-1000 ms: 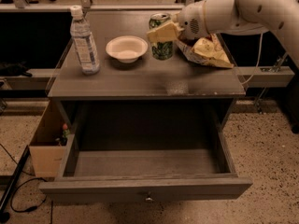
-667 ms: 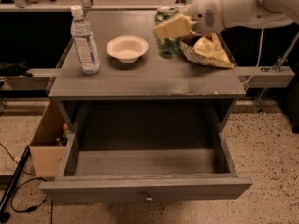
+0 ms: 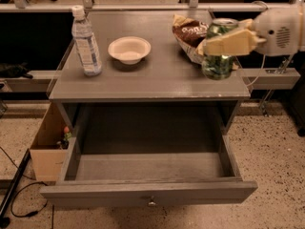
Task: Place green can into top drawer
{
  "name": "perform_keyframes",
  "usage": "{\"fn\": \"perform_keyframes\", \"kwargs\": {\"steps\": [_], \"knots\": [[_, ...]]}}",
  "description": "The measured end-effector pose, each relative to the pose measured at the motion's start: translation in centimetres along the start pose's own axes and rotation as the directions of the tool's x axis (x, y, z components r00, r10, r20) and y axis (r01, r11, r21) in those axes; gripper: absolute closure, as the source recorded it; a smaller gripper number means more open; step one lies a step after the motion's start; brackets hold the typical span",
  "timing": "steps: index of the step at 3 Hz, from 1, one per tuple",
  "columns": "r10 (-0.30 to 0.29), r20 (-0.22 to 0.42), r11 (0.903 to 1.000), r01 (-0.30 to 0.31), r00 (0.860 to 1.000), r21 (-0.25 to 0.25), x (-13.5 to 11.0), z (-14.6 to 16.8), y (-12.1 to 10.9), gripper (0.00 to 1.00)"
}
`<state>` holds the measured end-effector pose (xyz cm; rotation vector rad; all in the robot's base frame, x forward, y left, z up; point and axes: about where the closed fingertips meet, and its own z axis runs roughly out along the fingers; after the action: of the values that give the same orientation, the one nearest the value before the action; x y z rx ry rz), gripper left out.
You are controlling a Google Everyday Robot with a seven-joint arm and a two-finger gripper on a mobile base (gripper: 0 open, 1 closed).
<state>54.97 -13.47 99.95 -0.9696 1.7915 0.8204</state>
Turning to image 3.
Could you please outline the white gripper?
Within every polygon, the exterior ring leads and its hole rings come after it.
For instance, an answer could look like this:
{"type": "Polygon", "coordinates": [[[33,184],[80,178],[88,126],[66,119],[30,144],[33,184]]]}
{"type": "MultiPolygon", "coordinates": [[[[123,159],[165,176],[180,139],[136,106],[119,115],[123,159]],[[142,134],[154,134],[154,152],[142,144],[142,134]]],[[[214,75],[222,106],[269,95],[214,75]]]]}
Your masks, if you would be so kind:
{"type": "Polygon", "coordinates": [[[238,22],[239,29],[205,39],[207,55],[247,55],[252,51],[267,56],[295,54],[300,49],[300,8],[269,9],[254,20],[238,22]]]}

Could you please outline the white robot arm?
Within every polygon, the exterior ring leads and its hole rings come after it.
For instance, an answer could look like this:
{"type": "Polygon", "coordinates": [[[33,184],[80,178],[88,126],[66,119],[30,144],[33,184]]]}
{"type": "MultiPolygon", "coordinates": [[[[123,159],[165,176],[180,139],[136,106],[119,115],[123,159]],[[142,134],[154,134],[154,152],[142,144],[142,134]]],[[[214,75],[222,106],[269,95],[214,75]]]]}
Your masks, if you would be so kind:
{"type": "Polygon", "coordinates": [[[305,7],[268,9],[255,19],[246,19],[223,35],[204,39],[200,54],[247,55],[256,51],[267,56],[280,56],[305,51],[305,7]]]}

